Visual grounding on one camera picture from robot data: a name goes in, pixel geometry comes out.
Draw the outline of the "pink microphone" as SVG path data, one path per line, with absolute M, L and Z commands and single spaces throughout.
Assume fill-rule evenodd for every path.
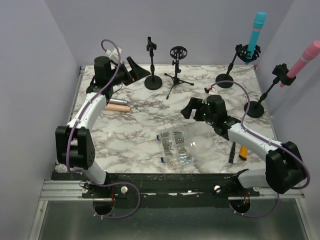
M 290 86 L 296 79 L 297 74 L 314 58 L 320 54 L 320 41 L 313 41 L 302 53 L 301 57 L 288 70 L 284 77 L 280 79 L 280 87 Z

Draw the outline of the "black round-base mic stand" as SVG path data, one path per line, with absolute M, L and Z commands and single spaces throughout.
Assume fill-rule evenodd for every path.
M 152 42 L 151 37 L 148 36 L 146 50 L 149 52 L 149 56 L 150 56 L 151 75 L 145 79 L 144 85 L 148 90 L 152 90 L 152 91 L 160 89 L 163 85 L 162 79 L 159 76 L 155 75 L 154 50 L 156 49 L 157 49 L 157 45 L 154 42 Z

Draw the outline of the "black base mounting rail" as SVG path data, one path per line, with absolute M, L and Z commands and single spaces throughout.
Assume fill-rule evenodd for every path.
M 227 208 L 260 194 L 231 181 L 231 173 L 109 173 L 108 186 L 94 185 L 80 175 L 55 172 L 45 182 L 42 197 L 52 200 L 90 201 L 99 212 L 107 209 Z

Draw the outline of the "black tripod mic stand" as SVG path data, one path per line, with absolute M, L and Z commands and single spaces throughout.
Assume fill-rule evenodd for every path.
M 184 59 L 188 54 L 188 51 L 185 47 L 183 46 L 175 46 L 173 47 L 171 50 L 170 50 L 170 56 L 171 58 L 173 59 L 172 60 L 172 65 L 174 66 L 174 76 L 172 75 L 169 75 L 168 73 L 165 73 L 164 75 L 167 76 L 167 77 L 170 77 L 171 80 L 172 80 L 172 86 L 169 90 L 169 93 L 167 94 L 166 96 L 166 99 L 169 98 L 171 92 L 172 92 L 172 89 L 175 87 L 175 86 L 178 86 L 180 84 L 189 84 L 191 86 L 194 86 L 195 84 L 192 83 L 192 82 L 188 82 L 188 81 L 184 81 L 184 80 L 181 80 L 179 77 L 178 77 L 178 74 L 181 73 L 181 69 L 180 69 L 180 60 Z

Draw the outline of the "blue microphone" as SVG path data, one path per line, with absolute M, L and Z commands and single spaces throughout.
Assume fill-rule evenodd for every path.
M 261 32 L 261 29 L 265 24 L 266 17 L 267 17 L 267 14 L 265 12 L 258 12 L 254 18 L 252 33 L 251 33 L 251 37 L 247 47 L 247 50 L 250 52 L 249 56 L 247 57 L 248 60 L 251 60 L 254 55 L 254 51 L 259 39 L 259 35 Z

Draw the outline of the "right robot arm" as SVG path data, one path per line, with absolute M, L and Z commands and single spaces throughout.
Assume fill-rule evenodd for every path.
M 220 95 L 209 95 L 206 99 L 192 97 L 181 114 L 185 119 L 206 122 L 217 135 L 245 146 L 265 162 L 264 169 L 244 169 L 233 176 L 230 191 L 236 196 L 243 195 L 250 188 L 271 188 L 284 194 L 308 176 L 293 142 L 281 143 L 256 132 L 250 133 L 240 120 L 228 115 Z

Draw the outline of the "silver mesh microphone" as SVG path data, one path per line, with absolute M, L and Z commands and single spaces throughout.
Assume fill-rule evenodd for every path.
M 109 100 L 109 104 L 127 106 L 128 105 L 128 101 L 125 100 L 125 99 L 111 98 Z

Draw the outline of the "beige microphone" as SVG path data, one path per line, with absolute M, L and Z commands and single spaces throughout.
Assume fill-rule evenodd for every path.
M 131 108 L 126 105 L 118 105 L 118 104 L 108 104 L 105 109 L 107 111 L 116 111 L 116 112 L 130 112 Z

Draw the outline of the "black shock-mount round stand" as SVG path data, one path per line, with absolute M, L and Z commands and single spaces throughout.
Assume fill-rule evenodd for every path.
M 231 88 L 234 84 L 234 80 L 232 76 L 230 75 L 230 72 L 233 69 L 234 62 L 236 58 L 238 57 L 240 60 L 242 60 L 245 64 L 249 64 L 253 61 L 255 61 L 261 54 L 261 48 L 259 45 L 256 45 L 252 51 L 248 50 L 249 45 L 242 45 L 238 44 L 235 47 L 235 54 L 231 61 L 231 63 L 228 65 L 227 72 L 221 73 L 215 78 L 215 82 L 220 88 L 228 89 Z

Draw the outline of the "black T-shaped tool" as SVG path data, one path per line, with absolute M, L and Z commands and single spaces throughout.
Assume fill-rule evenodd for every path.
M 230 153 L 229 153 L 229 159 L 228 159 L 228 162 L 229 162 L 230 164 L 233 164 L 233 163 L 234 163 L 235 151 L 236 151 L 236 143 L 233 142 L 233 143 L 232 143 L 231 150 L 230 150 Z

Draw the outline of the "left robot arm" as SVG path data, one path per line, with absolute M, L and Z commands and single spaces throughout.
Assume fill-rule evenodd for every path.
M 94 59 L 94 76 L 86 89 L 86 99 L 76 116 L 65 126 L 55 130 L 56 156 L 58 163 L 65 165 L 71 173 L 81 172 L 94 182 L 93 191 L 101 198 L 107 197 L 111 185 L 107 172 L 95 161 L 96 152 L 91 130 L 114 93 L 114 86 L 128 86 L 150 76 L 150 72 L 131 57 L 127 57 L 131 70 L 107 56 Z

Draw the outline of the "clear plastic screw box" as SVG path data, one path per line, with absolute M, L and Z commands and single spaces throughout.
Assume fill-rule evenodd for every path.
M 159 130 L 156 140 L 160 143 L 160 162 L 175 169 L 188 165 L 210 162 L 207 148 L 186 127 L 171 127 Z

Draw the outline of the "black clip round stand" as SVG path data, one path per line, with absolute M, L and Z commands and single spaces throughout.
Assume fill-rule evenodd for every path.
M 288 72 L 287 65 L 285 63 L 278 64 L 274 67 L 272 74 L 275 75 L 275 78 L 272 81 L 270 87 L 260 96 L 258 101 L 251 100 L 249 103 L 247 102 L 243 106 L 243 110 L 247 111 L 247 115 L 251 118 L 260 118 L 264 114 L 264 107 L 262 106 L 262 102 L 267 98 L 268 93 L 272 90 L 272 88 L 281 82 L 281 78 L 286 75 Z

